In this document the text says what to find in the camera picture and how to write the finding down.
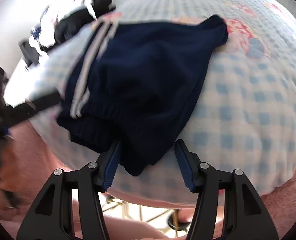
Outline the person's left hand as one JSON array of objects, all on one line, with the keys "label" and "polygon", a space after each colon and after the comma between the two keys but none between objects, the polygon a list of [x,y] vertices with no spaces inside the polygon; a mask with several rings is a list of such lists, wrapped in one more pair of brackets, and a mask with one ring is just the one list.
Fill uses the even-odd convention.
[{"label": "person's left hand", "polygon": [[21,202],[17,196],[20,180],[14,139],[6,135],[0,138],[0,210],[18,208]]}]

